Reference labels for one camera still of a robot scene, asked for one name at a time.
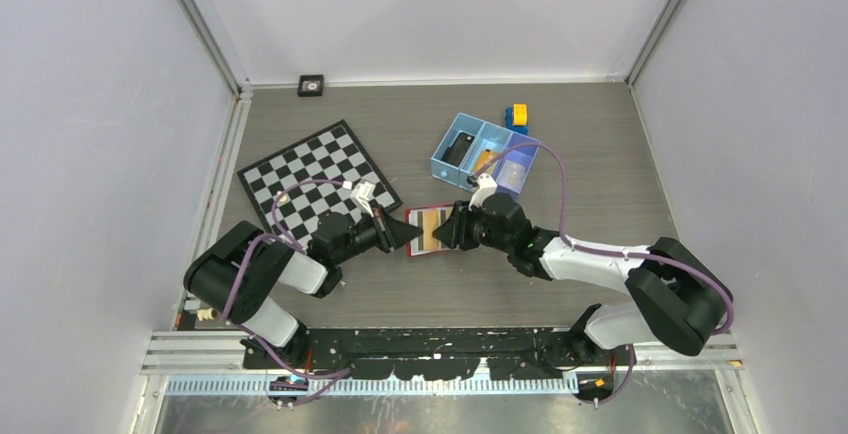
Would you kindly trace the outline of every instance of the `white backdrop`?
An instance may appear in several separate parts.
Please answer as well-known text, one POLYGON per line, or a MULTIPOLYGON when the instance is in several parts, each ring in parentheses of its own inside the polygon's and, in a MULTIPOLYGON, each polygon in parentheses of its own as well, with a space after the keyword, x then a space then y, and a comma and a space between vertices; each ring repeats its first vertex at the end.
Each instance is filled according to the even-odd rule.
POLYGON ((687 0, 636 88, 678 231, 736 296, 768 433, 848 420, 845 1, 687 0))
POLYGON ((197 1, 232 64, 285 84, 621 79, 667 0, 197 1))
POLYGON ((0 432, 127 432, 232 97, 176 0, 0 0, 0 432))

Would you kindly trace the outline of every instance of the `chessboard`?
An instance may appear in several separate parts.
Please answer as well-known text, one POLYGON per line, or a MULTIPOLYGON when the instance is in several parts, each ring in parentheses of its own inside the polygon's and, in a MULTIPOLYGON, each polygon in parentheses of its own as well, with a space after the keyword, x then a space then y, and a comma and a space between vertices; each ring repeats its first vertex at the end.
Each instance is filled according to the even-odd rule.
MULTIPOLYGON (((344 120, 251 164, 238 173, 263 226, 277 235, 271 215, 274 196, 310 178, 366 180, 375 185, 374 200, 389 212, 402 203, 377 164, 344 120)), ((277 218, 306 247, 326 212, 350 214, 355 222, 362 212, 350 200, 350 191, 332 184, 308 184, 289 193, 289 201, 277 206, 277 218)))

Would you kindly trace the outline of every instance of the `blue block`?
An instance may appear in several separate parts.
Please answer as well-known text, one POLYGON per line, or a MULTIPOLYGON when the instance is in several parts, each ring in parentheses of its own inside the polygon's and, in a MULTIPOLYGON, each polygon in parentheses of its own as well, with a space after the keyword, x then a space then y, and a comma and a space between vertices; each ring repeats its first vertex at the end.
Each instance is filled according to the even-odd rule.
POLYGON ((519 134, 524 134, 526 136, 527 133, 530 132, 530 130, 528 129, 529 126, 514 126, 514 125, 512 125, 512 113, 513 113, 512 106, 507 107, 506 108, 506 115, 504 116, 504 121, 506 122, 506 128, 509 129, 510 131, 517 132, 519 134))

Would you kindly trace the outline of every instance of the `blue divider tray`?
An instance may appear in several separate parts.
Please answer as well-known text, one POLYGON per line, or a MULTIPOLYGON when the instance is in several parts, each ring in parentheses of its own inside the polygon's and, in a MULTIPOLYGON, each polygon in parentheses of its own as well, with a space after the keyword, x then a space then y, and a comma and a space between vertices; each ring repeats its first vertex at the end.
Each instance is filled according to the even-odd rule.
MULTIPOLYGON (((468 183, 467 179, 474 171, 474 166, 485 149, 501 153, 509 147, 525 142, 538 141, 491 122, 459 113, 445 137, 442 138, 442 142, 439 143, 436 152, 433 153, 433 157, 430 158, 430 168, 433 177, 472 191, 474 188, 468 183), (454 166, 442 161, 445 151, 461 134, 474 136, 474 141, 462 162, 459 166, 454 166)), ((498 192, 506 192, 513 199, 518 198, 538 151, 538 147, 522 147, 510 152, 497 162, 494 171, 491 172, 492 177, 498 183, 498 192)))

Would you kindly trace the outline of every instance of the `gray floor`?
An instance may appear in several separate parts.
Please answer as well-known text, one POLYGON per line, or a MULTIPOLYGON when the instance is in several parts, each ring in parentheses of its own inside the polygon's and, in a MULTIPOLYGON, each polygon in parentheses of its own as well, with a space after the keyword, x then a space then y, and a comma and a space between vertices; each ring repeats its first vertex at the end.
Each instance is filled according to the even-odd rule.
MULTIPOLYGON (((530 135, 551 145, 568 168, 568 232, 615 244, 674 235, 633 100, 623 84, 330 87, 322 98, 291 89, 258 90, 239 151, 241 169, 346 119, 404 201, 404 208, 470 193, 431 177, 429 158, 457 112, 501 122, 503 109, 528 105, 530 135)), ((535 224, 556 228, 556 163, 540 153, 519 198, 535 224)), ((234 179, 221 233, 242 219, 259 224, 234 179)), ((315 327, 570 325, 587 305, 618 302, 578 282, 525 278, 495 251, 406 257, 376 250, 344 266, 345 285, 319 300, 286 288, 282 305, 315 327)))

